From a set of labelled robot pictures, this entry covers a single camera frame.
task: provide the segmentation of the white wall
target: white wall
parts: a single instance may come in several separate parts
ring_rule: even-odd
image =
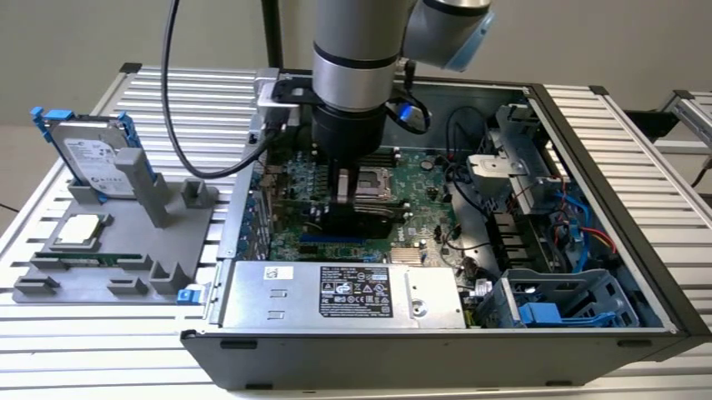
[[[0,0],[0,123],[29,108],[88,112],[124,62],[157,65],[168,0]],[[256,0],[182,0],[172,65],[267,63]]]
[[[311,65],[316,0],[281,0],[284,53]],[[602,85],[623,107],[651,108],[669,90],[712,89],[712,1],[492,0],[495,22],[462,74],[418,74]]]

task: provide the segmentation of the warning label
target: warning label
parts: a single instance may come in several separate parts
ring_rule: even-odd
[[[392,318],[386,267],[321,267],[319,313],[327,318]]]

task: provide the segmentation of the hard drive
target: hard drive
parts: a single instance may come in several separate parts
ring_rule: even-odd
[[[34,107],[30,111],[46,142],[52,143],[74,177],[74,185],[89,186],[98,198],[134,198],[125,174],[113,165],[121,148],[140,148],[133,121],[125,112],[117,117],[74,114],[70,110]],[[150,179],[156,175],[145,163]]]

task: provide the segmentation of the blue drive bracket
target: blue drive bracket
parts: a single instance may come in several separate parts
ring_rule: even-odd
[[[141,141],[137,138],[136,125],[133,125],[133,120],[129,117],[129,114],[125,111],[121,111],[116,117],[118,122],[122,125],[122,131],[125,132],[125,141],[133,148],[142,148]],[[156,181],[156,173],[153,172],[153,167],[148,160],[145,160],[145,169],[148,169],[148,175],[150,176],[150,181]]]
[[[40,133],[42,134],[44,140],[50,143],[54,146],[56,152],[58,153],[60,158],[64,161],[64,165],[70,171],[70,174],[74,178],[74,182],[72,183],[73,186],[89,186],[89,184],[80,178],[77,172],[74,171],[74,168],[72,168],[72,164],[69,163],[68,156],[64,154],[62,149],[58,146],[58,143],[56,142],[56,139],[52,137],[52,130],[56,128],[56,126],[61,122],[68,121],[77,121],[81,123],[90,123],[100,121],[101,123],[108,123],[108,128],[118,129],[120,132],[122,132],[122,136],[125,139],[125,143],[129,148],[142,148],[140,139],[136,133],[136,125],[133,124],[133,120],[130,119],[126,112],[120,112],[116,118],[110,117],[93,117],[89,115],[78,115],[74,114],[70,110],[49,110],[42,115],[42,108],[41,107],[33,107],[29,110],[29,115],[32,116],[32,122],[34,123],[37,129],[40,130]],[[149,174],[149,179],[152,182],[156,181],[156,173],[153,172],[153,168],[149,165],[148,160],[145,160],[145,169]],[[104,203],[109,196],[106,196],[101,191],[96,191],[98,201]]]
[[[58,146],[56,145],[56,142],[54,142],[54,139],[52,138],[52,134],[49,132],[49,129],[46,128],[46,125],[44,124],[45,118],[42,117],[42,111],[44,111],[44,108],[41,108],[41,107],[33,107],[29,110],[29,115],[32,116],[32,122],[34,123],[37,129],[42,133],[42,138],[46,141],[46,143],[52,143],[52,146],[54,146],[56,152],[58,153],[58,157],[64,161],[64,165],[69,166],[69,161],[66,160],[66,157],[64,156],[62,151],[60,150]],[[49,110],[46,112],[46,114],[49,114],[50,117],[53,116],[53,118],[49,118],[49,121],[57,121],[57,120],[66,121],[66,120],[72,119],[73,115],[74,115],[74,113],[72,111],[68,111],[68,110]],[[72,177],[74,178],[74,184],[81,185],[81,179],[78,179],[78,176],[76,175],[74,170],[72,168],[69,168],[69,167],[68,167],[68,169],[70,171]]]

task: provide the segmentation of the black wire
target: black wire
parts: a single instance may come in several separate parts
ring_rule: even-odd
[[[549,233],[546,233],[546,242],[549,243],[549,250],[551,254],[554,255],[554,257],[558,259],[558,264],[561,265],[563,272],[566,272],[567,271],[567,263],[566,263],[567,259],[563,257],[563,254],[561,253],[561,250],[558,249],[558,247],[554,245],[553,235],[555,235],[555,230],[550,229],[549,227]]]
[[[455,108],[448,116],[447,116],[447,122],[444,123],[444,152],[446,152],[446,155],[448,156],[450,155],[450,151],[448,151],[448,133],[450,133],[450,126],[452,125],[452,118],[455,117],[455,114],[458,112],[460,112],[462,110],[471,110],[476,113],[476,116],[482,119],[482,135],[486,134],[486,127],[487,127],[487,120],[484,119],[484,116],[482,114],[482,112],[476,109],[476,107],[474,106],[460,106],[458,108]],[[459,125],[459,128],[462,129],[462,133],[466,133],[464,129],[462,128],[462,125]],[[455,145],[455,141],[456,141],[456,135],[452,135],[452,154],[456,154],[456,145]]]
[[[6,204],[0,203],[0,207],[6,209],[6,210],[10,210],[13,213],[18,213],[20,212],[20,210],[17,210],[16,208],[8,206]]]
[[[487,278],[491,282],[496,282],[496,280],[499,279],[496,275],[491,273],[491,271],[487,268],[483,268],[479,265],[476,265],[476,261],[474,260],[472,257],[464,257],[462,259],[462,266],[464,267],[464,269],[467,268],[467,263],[471,263],[471,267],[475,271],[475,278],[476,278],[476,273],[482,273],[484,278]]]
[[[447,171],[452,168],[452,166],[450,165],[447,167],[447,169],[444,170],[444,176],[447,177]],[[467,202],[467,204],[482,214],[482,216],[484,217],[484,219],[488,219],[488,214],[487,212],[484,211],[484,209],[482,207],[479,207],[475,202],[471,201],[471,199],[467,197],[467,195],[464,194],[464,191],[462,190],[462,188],[459,187],[459,185],[456,184],[456,179],[455,179],[455,175],[452,175],[452,186],[455,187],[455,190],[456,192],[459,193],[459,195],[462,196],[462,198],[464,199],[464,201]]]
[[[699,173],[697,173],[697,177],[694,178],[694,181],[691,181],[691,184],[689,186],[694,187],[694,186],[697,186],[699,184],[699,182],[702,181],[703,174],[706,173],[706,171],[707,171],[707,169],[702,168]]]
[[[451,262],[448,262],[444,257],[442,256],[442,250],[444,249],[444,243],[442,244],[440,246],[440,261],[444,263],[444,265],[447,265],[450,268],[454,268],[454,269],[459,269],[459,267],[452,264]]]
[[[273,130],[265,130],[264,139],[256,146],[256,149],[249,153],[249,155],[240,160],[237,164],[232,167],[215,172],[200,171],[189,163],[188,158],[180,148],[180,143],[177,143],[176,132],[173,130],[173,122],[169,116],[169,105],[168,105],[168,64],[169,64],[169,47],[173,37],[173,25],[176,24],[176,14],[177,14],[177,5],[180,0],[172,0],[169,4],[168,12],[168,22],[165,23],[165,33],[162,35],[162,57],[160,63],[160,100],[162,104],[162,118],[165,120],[165,131],[168,133],[169,143],[172,144],[173,150],[180,160],[180,164],[185,167],[188,172],[197,178],[201,179],[217,179],[224,178],[228,175],[240,172],[261,155],[267,146],[269,145],[272,139],[275,138],[277,132]]]
[[[455,247],[455,245],[452,245],[452,243],[448,242],[448,237],[452,236],[452,232],[455,231],[455,227],[452,227],[447,234],[444,235],[444,240],[443,240],[443,243],[447,245],[448,248],[451,248],[452,250],[458,250],[460,252],[463,251],[467,251],[467,250],[474,250],[475,248],[480,248],[482,246],[488,246],[490,243],[488,242],[484,242],[484,243],[479,243],[476,244],[475,246],[470,246],[470,247]]]
[[[400,116],[386,107],[386,114],[390,119],[402,129],[415,135],[423,135],[430,130],[430,111],[424,104],[416,99],[412,94],[412,82],[415,81],[415,61],[408,60],[404,63],[404,78],[402,80],[402,95],[391,98],[390,103],[394,103],[395,106],[400,103],[407,103],[411,107],[415,106],[422,112],[422,129],[410,126],[402,119]]]

